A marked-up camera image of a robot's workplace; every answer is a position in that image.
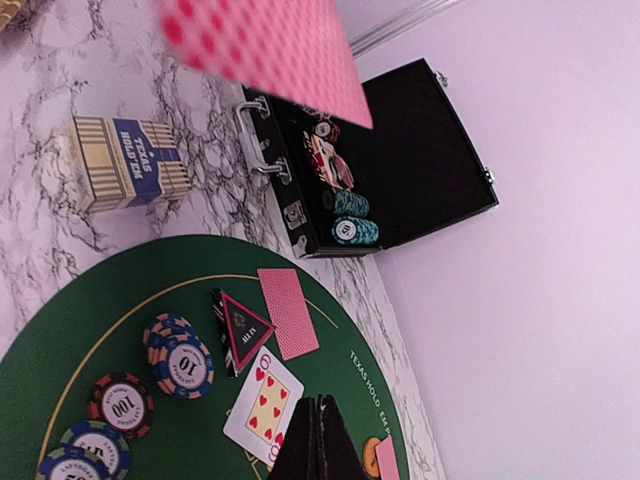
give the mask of white marble countertop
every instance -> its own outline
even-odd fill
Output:
[[[28,0],[0,33],[0,358],[37,310],[105,258],[171,235],[248,240],[294,260],[344,306],[373,350],[403,428],[412,479],[444,479],[373,257],[295,260],[269,182],[249,172],[233,123],[240,86],[176,64],[149,0]],[[78,212],[72,114],[170,124],[194,190],[178,204]]]

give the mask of poker mat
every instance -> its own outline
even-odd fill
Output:
[[[391,434],[400,477],[408,479],[389,388],[340,304],[281,256],[207,235],[156,240],[115,255],[72,281],[29,322],[0,364],[0,478],[33,478],[64,431],[87,418],[94,383],[125,371],[149,386],[155,402],[151,431],[129,442],[127,478],[266,479],[266,466],[222,433],[249,368],[239,378],[227,376],[210,294],[222,288],[268,319],[258,268],[298,271],[320,349],[284,365],[304,384],[304,395],[336,398],[361,460],[368,438]],[[213,387],[200,399],[170,397],[154,382],[142,332],[164,312],[186,317],[213,355]],[[266,346],[281,359],[275,336]]]

